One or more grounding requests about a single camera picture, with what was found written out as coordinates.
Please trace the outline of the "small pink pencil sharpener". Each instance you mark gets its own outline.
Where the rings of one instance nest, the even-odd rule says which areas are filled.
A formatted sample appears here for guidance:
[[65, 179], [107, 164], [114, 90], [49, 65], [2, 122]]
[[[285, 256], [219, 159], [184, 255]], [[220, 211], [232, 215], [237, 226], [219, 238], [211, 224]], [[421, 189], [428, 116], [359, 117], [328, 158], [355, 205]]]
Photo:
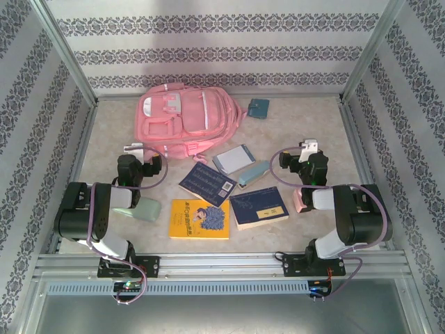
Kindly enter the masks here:
[[309, 212], [313, 210], [311, 189], [297, 188], [293, 191], [293, 203], [297, 213]]

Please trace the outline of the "mint green pencil case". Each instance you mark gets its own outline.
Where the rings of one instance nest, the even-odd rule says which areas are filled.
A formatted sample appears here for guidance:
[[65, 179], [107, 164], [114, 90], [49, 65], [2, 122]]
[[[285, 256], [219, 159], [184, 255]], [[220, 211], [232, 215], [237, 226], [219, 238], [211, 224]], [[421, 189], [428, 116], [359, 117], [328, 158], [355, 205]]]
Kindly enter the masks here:
[[113, 208], [113, 211], [141, 221], [155, 222], [161, 212], [161, 203], [141, 197], [134, 208]]

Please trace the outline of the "light blue pencil case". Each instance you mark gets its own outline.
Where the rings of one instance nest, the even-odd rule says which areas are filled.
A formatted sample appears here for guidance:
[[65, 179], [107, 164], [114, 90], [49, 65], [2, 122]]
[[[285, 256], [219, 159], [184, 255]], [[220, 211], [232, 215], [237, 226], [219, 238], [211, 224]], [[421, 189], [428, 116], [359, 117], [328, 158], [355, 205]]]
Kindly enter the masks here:
[[253, 167], [242, 172], [238, 178], [238, 188], [244, 190], [269, 172], [269, 162], [261, 161]]

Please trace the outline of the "dark blue book yellow label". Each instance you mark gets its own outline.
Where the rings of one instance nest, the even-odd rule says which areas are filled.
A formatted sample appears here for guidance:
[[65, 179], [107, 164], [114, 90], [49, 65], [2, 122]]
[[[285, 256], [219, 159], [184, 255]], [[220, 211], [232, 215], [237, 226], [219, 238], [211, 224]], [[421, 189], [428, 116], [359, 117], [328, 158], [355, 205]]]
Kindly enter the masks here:
[[230, 196], [238, 230], [287, 220], [289, 211], [276, 186]]

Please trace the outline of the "pink school backpack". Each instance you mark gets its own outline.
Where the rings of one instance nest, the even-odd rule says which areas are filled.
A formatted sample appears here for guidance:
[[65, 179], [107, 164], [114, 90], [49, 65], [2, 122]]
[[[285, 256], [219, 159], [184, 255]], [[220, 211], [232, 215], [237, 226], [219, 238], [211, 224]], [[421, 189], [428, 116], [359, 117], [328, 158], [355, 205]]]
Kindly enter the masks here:
[[220, 87], [164, 83], [139, 99], [134, 136], [168, 159], [192, 157], [205, 164], [204, 152], [233, 137], [246, 115]]

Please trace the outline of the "thin dark blue booklet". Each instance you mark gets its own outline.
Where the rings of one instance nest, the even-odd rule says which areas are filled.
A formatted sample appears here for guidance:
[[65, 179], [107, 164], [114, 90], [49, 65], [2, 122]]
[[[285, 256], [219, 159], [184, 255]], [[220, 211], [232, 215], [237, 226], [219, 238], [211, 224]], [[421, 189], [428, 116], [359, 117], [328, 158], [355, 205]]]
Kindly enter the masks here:
[[207, 165], [197, 162], [179, 186], [214, 207], [220, 207], [236, 187], [236, 182]]

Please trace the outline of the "light blue notepad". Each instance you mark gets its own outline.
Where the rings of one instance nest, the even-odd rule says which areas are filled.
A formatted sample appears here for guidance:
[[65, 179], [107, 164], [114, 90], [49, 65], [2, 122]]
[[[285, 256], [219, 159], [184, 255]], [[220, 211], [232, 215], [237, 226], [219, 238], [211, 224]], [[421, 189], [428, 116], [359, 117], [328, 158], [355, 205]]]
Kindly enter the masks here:
[[212, 162], [223, 175], [230, 175], [256, 162], [245, 144], [236, 146], [213, 157]]

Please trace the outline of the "teal blue wallet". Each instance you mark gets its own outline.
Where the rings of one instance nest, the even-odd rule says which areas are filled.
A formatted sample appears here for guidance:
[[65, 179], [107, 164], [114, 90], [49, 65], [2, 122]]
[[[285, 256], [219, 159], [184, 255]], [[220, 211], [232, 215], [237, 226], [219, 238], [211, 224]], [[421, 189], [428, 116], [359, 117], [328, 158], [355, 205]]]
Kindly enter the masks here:
[[266, 119], [270, 101], [265, 99], [251, 99], [248, 105], [248, 116], [257, 119]]

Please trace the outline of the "yellow paperback book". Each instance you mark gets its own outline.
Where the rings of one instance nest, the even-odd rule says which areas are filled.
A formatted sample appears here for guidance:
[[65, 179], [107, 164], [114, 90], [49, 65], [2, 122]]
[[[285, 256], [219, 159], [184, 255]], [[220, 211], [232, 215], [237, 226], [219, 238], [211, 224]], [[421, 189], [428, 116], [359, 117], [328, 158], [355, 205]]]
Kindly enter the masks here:
[[172, 201], [169, 237], [172, 239], [229, 239], [230, 205], [215, 207], [203, 200]]

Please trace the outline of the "grey sheet metal panel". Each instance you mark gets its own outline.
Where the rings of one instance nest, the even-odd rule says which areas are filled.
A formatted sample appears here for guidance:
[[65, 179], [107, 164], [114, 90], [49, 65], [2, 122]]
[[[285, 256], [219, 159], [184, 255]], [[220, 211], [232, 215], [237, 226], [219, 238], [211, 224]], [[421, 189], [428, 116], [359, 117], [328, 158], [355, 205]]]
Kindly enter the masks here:
[[327, 301], [304, 294], [158, 295], [130, 306], [44, 285], [19, 334], [432, 334], [405, 280], [355, 280]]

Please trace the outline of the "aluminium table side rail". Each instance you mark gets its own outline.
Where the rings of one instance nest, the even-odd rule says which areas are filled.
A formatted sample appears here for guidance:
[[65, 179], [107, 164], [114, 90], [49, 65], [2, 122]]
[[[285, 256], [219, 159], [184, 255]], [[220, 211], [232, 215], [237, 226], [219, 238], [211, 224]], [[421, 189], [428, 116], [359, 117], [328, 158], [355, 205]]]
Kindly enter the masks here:
[[[90, 136], [92, 133], [92, 128], [94, 125], [95, 117], [97, 115], [99, 103], [96, 103], [94, 107], [92, 107], [89, 111], [88, 117], [85, 119], [83, 131], [81, 133], [81, 138], [79, 141], [79, 144], [77, 146], [76, 154], [75, 154], [75, 160], [72, 164], [71, 170], [70, 170], [70, 176], [67, 179], [66, 186], [70, 182], [75, 182], [78, 180], [83, 161], [85, 159], [86, 151], [88, 148], [88, 143], [90, 140]], [[57, 237], [55, 235], [55, 232], [51, 230], [51, 233], [49, 234], [47, 247], [43, 251], [44, 254], [55, 254], [60, 249], [60, 237]]]
[[374, 183], [371, 169], [369, 168], [368, 161], [366, 160], [366, 155], [363, 150], [359, 133], [357, 132], [355, 123], [353, 121], [352, 113], [347, 104], [340, 101], [339, 112], [341, 114], [341, 119], [343, 126], [348, 138], [349, 146], [352, 152], [352, 156], [355, 162], [357, 173], [359, 175], [361, 184], [371, 184]]

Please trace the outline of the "aluminium table back rail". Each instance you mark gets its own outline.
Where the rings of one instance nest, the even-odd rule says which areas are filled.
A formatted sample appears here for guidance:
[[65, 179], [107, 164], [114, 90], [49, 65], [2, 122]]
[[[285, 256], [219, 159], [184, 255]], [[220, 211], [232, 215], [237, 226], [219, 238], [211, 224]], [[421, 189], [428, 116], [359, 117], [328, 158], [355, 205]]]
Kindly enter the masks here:
[[[273, 98], [330, 98], [333, 97], [336, 100], [341, 99], [340, 94], [331, 93], [260, 93], [260, 94], [240, 94], [240, 93], [230, 93], [229, 94], [234, 99], [273, 99]], [[140, 95], [130, 94], [130, 95], [104, 95], [97, 98], [98, 102], [107, 101], [122, 101], [122, 100], [136, 100], [140, 99]]]

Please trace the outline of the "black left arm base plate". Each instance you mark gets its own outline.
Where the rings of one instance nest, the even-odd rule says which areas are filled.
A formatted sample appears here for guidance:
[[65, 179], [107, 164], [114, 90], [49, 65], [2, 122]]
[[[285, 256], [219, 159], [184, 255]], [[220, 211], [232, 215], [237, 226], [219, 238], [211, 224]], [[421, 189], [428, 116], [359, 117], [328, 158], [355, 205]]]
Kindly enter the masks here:
[[[133, 263], [141, 268], [148, 278], [157, 278], [160, 267], [160, 257], [158, 256], [136, 256]], [[142, 278], [139, 270], [132, 268], [128, 264], [105, 260], [100, 258], [97, 270], [98, 278]]]

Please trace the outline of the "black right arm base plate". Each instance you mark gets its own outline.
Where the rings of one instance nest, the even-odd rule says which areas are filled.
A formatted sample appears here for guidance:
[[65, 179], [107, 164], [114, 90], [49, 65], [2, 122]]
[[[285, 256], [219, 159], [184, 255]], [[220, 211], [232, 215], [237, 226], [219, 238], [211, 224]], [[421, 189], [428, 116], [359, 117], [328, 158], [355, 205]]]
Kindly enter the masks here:
[[285, 277], [343, 277], [346, 275], [344, 263], [340, 259], [310, 259], [303, 254], [284, 255]]

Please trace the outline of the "aluminium mounting rail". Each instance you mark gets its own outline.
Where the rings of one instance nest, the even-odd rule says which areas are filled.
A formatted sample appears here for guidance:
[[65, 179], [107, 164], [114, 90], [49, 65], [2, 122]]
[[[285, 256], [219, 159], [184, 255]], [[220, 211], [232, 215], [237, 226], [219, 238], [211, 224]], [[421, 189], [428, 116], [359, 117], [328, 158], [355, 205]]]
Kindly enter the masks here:
[[[401, 250], [372, 250], [355, 254], [363, 261], [356, 278], [396, 279], [412, 276]], [[159, 279], [243, 280], [284, 277], [284, 270], [272, 253], [184, 253], [159, 254]], [[99, 257], [88, 253], [41, 255], [34, 280], [96, 280]]]

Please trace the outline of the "aluminium frame post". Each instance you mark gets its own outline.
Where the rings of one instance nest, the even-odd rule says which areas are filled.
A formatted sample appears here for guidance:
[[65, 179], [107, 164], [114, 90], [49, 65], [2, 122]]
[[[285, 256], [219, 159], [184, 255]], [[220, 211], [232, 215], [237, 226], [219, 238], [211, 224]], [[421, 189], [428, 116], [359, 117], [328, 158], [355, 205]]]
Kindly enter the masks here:
[[47, 32], [61, 60], [70, 71], [76, 85], [90, 106], [96, 106], [97, 96], [84, 74], [74, 52], [69, 46], [56, 18], [53, 16], [45, 0], [28, 0], [34, 9], [43, 29]]
[[361, 56], [357, 61], [357, 64], [355, 65], [353, 71], [349, 76], [349, 79], [346, 82], [343, 92], [340, 94], [340, 100], [342, 103], [345, 104], [351, 99], [357, 85], [364, 76], [364, 73], [373, 60], [373, 57], [377, 54], [380, 45], [385, 39], [387, 32], [396, 20], [405, 2], [406, 0], [388, 1], [385, 9], [380, 16], [380, 19], [375, 25], [371, 37], [369, 38]]

